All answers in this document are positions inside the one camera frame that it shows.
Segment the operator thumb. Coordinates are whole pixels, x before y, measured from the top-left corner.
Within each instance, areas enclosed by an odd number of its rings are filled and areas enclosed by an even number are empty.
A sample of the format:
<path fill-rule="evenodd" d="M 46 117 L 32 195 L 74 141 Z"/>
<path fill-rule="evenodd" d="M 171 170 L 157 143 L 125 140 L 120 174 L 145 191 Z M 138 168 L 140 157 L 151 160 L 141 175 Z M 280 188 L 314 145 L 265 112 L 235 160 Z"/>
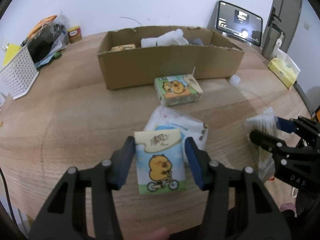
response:
<path fill-rule="evenodd" d="M 168 240 L 170 237 L 170 232 L 167 228 L 160 228 L 153 232 L 146 233 L 141 237 L 145 240 Z"/>

